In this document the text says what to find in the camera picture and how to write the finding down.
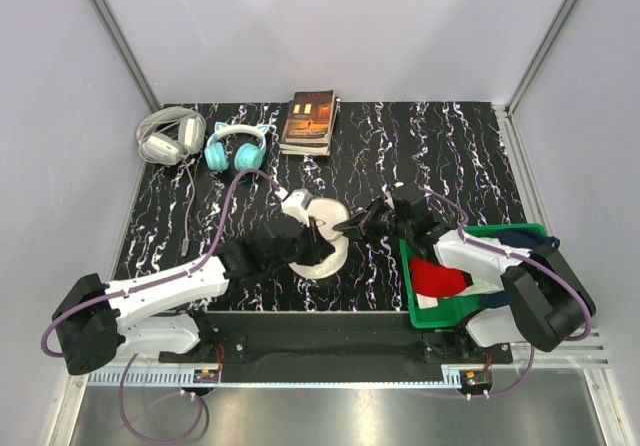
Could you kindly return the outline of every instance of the book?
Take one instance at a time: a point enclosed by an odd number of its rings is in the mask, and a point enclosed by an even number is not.
[[[280,137],[280,151],[328,155],[338,101],[333,91],[295,93]]]

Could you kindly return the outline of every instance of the black marble tabletop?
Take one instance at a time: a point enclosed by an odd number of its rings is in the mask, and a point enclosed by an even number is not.
[[[314,196],[335,198],[351,212],[369,205],[387,185],[414,182],[444,192],[460,204],[472,224],[524,222],[524,212],[490,103],[342,102],[331,156],[279,154],[287,104],[184,104],[207,120],[207,137],[216,121],[273,123],[262,169],[289,191],[306,188]],[[231,138],[229,157],[238,145]],[[232,172],[213,173],[202,154],[187,162],[195,175],[196,200],[190,223],[188,260],[211,244]],[[184,213],[190,194],[185,165],[147,165],[137,194],[116,279],[143,276],[181,264]],[[449,222],[454,215],[434,208]],[[242,234],[263,219],[276,217],[278,199],[264,179],[238,187],[223,238]],[[400,311],[406,294],[396,241],[372,248],[351,242],[338,274],[323,280],[300,278],[288,268],[268,275],[253,288],[197,306],[213,311]]]

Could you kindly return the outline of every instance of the headphones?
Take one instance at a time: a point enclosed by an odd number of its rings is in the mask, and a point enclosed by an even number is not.
[[[269,124],[248,126],[246,124],[229,125],[217,122],[214,133],[207,140],[207,147],[204,150],[207,166],[212,171],[226,171],[229,168],[229,160],[220,139],[232,134],[250,134],[260,139],[260,144],[256,146],[255,144],[246,143],[240,146],[233,160],[233,165],[238,171],[260,168],[267,151],[265,134],[269,132],[270,127]]]
[[[179,124],[178,139],[163,133]],[[136,130],[138,152],[148,163],[174,166],[197,153],[204,142],[205,120],[202,115],[181,106],[162,109],[146,118]]]

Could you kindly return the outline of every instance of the table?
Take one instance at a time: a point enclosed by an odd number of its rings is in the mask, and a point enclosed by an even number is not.
[[[398,181],[429,185],[463,206],[471,224],[524,222],[524,212],[490,103],[342,102],[328,158],[278,153],[287,103],[183,104],[207,121],[273,123],[262,169],[289,190],[343,202],[351,212],[366,207]],[[228,155],[246,136],[227,142]],[[196,200],[187,259],[204,253],[219,220],[232,172],[212,173],[202,154],[187,165],[147,165],[118,260],[116,279],[143,276],[185,262],[180,257],[184,212],[189,200],[185,167],[195,174]],[[264,179],[238,188],[225,238],[276,217],[279,204]],[[441,209],[448,221],[451,211]],[[211,311],[402,311],[407,299],[395,241],[380,248],[351,242],[342,270],[323,280],[306,280],[288,268],[273,272],[252,289],[204,299]]]

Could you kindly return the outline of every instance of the green bin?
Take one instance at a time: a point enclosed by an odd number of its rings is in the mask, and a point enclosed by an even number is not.
[[[467,226],[465,231],[472,236],[482,238],[504,229],[528,229],[535,233],[547,234],[544,226],[537,223]],[[435,308],[418,308],[418,300],[413,293],[413,289],[411,289],[411,275],[409,274],[409,261],[413,257],[413,253],[405,241],[400,241],[400,254],[402,256],[402,269],[407,287],[407,297],[409,298],[409,317],[414,328],[450,328],[480,307],[480,300],[484,296],[483,294],[438,299],[438,306]]]

